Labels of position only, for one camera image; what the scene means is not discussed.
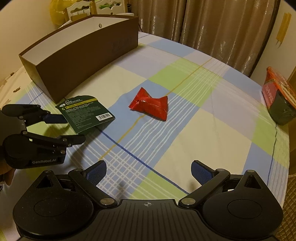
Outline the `left hand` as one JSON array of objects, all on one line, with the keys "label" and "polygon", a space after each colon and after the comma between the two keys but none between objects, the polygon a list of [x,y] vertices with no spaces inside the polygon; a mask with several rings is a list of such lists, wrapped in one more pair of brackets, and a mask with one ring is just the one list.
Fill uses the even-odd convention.
[{"label": "left hand", "polygon": [[4,181],[6,185],[10,186],[15,174],[15,168],[9,166],[3,159],[0,161],[0,175],[4,176]]}]

